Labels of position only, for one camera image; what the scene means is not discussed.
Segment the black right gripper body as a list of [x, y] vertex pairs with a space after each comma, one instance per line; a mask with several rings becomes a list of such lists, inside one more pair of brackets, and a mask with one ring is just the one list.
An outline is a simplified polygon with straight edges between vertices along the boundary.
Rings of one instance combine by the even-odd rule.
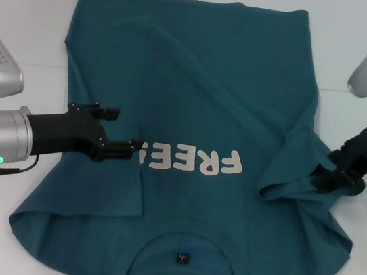
[[330, 182], [360, 183], [367, 174], [367, 128], [344, 142], [338, 150], [333, 150], [328, 157], [335, 164], [335, 169], [326, 176]]

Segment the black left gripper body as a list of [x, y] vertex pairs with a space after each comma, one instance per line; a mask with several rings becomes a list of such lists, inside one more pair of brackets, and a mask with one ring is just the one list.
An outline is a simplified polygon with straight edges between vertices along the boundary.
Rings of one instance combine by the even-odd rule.
[[95, 119], [86, 104], [69, 104], [63, 114], [34, 114], [28, 120], [32, 129], [32, 149], [39, 154], [80, 152], [93, 161], [102, 161], [107, 136], [101, 120]]

